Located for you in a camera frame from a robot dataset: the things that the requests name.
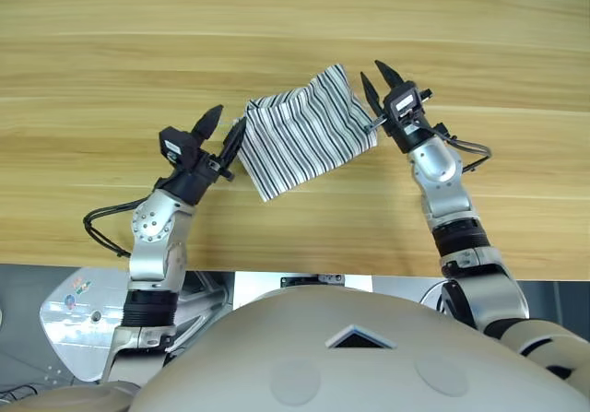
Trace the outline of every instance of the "striped cloth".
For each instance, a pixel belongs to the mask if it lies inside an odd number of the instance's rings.
[[[377,146],[365,134],[371,117],[342,65],[328,67],[304,88],[250,100],[238,156],[266,202]]]

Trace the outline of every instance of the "gray floor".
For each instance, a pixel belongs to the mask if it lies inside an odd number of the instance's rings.
[[[45,298],[74,268],[0,265],[0,391],[24,383],[40,390],[78,383],[49,345],[39,321]],[[419,300],[436,278],[375,277],[375,292]],[[590,339],[590,283],[524,282],[531,316]]]

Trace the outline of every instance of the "triangular hole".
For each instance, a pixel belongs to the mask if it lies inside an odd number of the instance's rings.
[[[331,349],[339,348],[373,348],[393,349],[395,345],[389,343],[376,334],[354,324],[340,331],[325,343]]]

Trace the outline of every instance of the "sticker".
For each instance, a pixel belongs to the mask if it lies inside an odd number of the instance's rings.
[[[84,283],[82,283],[80,286],[78,286],[76,288],[76,294],[82,295],[84,292],[86,292],[90,289],[91,284],[92,284],[92,282],[90,280],[85,281]]]
[[[414,98],[410,94],[409,96],[405,96],[403,100],[399,101],[399,103],[396,104],[395,108],[398,111],[402,111],[404,108],[406,108],[413,101],[414,101]]]
[[[69,294],[65,297],[64,305],[70,311],[73,310],[76,307],[76,298],[72,294]]]
[[[177,147],[176,145],[174,145],[172,142],[169,142],[168,140],[164,140],[164,145],[166,145],[166,147],[170,151],[175,152],[179,156],[182,154],[181,149],[179,147]]]
[[[72,282],[72,288],[76,289],[78,286],[80,286],[82,284],[82,281],[84,281],[84,278],[82,277],[78,277],[76,278],[73,282]]]

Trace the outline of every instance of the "wooden table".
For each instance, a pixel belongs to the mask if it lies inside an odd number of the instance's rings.
[[[489,144],[465,183],[518,278],[590,279],[589,0],[0,0],[0,261],[125,267],[81,224],[148,193],[158,131],[342,63],[435,92],[433,124]],[[242,165],[198,208],[191,266],[437,276],[392,140],[263,204]],[[130,214],[98,226],[127,248]]]

